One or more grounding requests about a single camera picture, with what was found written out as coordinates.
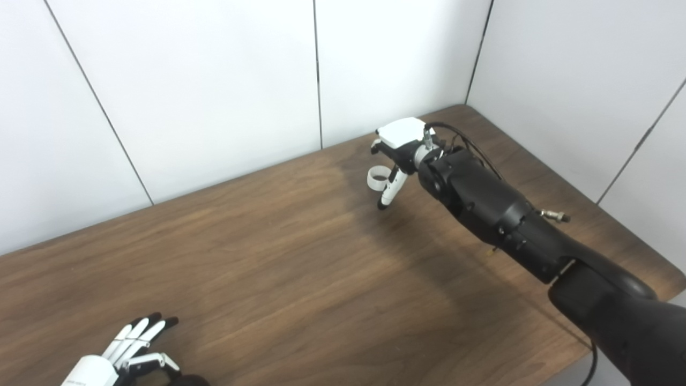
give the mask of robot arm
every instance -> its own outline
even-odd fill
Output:
[[[559,231],[544,218],[555,215],[536,210],[469,150],[439,143],[433,124],[417,131],[415,122],[413,139],[391,145],[394,124],[377,131],[378,149],[406,174],[417,172],[422,187],[481,241],[552,282],[553,305],[632,385],[686,385],[686,309],[658,301],[638,277]]]

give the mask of white ring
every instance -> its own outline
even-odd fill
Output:
[[[367,172],[367,186],[371,190],[382,192],[388,182],[388,176],[390,176],[389,168],[382,165],[375,166]]]

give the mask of white robotic hand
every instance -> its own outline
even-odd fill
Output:
[[[86,355],[71,370],[62,386],[128,386],[136,378],[157,369],[170,379],[181,376],[179,366],[166,354],[146,354],[162,331],[175,326],[178,319],[162,319],[153,313],[124,326],[102,355]]]
[[[395,165],[392,170],[385,166],[371,168],[367,184],[371,189],[383,191],[377,206],[385,209],[403,187],[407,176],[414,174],[424,156],[438,146],[434,143],[434,130],[425,130],[424,121],[414,117],[393,121],[378,128],[377,134],[379,138],[372,143],[372,154],[381,151]],[[385,185],[379,184],[379,177],[386,179]]]

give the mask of wood grain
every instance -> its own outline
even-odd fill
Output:
[[[684,276],[473,109],[463,128],[563,229],[649,283]],[[0,258],[0,378],[58,385],[133,317],[213,385],[536,385],[588,352],[546,286],[412,177],[386,211],[372,135]],[[142,385],[159,384],[155,376]]]

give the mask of white wall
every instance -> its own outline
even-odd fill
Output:
[[[155,203],[320,148],[311,0],[49,0]]]
[[[42,1],[0,1],[0,255],[150,205]]]
[[[686,75],[684,14],[496,0],[467,103],[596,201]]]
[[[317,1],[324,146],[464,103],[489,5]]]
[[[686,272],[686,91],[681,91],[600,202]]]

